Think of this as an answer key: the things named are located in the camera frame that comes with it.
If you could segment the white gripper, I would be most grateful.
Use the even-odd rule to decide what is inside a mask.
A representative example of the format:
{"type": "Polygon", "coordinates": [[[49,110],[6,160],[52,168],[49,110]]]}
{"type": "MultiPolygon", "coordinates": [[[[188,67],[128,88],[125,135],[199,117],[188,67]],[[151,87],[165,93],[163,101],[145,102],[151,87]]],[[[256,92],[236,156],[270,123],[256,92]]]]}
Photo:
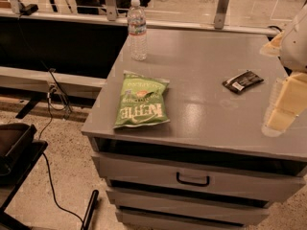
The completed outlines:
{"type": "Polygon", "coordinates": [[[284,80],[277,79],[272,87],[262,132],[266,136],[277,137],[307,108],[307,5],[284,33],[279,33],[262,46],[260,54],[280,56],[283,66],[296,71],[284,80]]]}

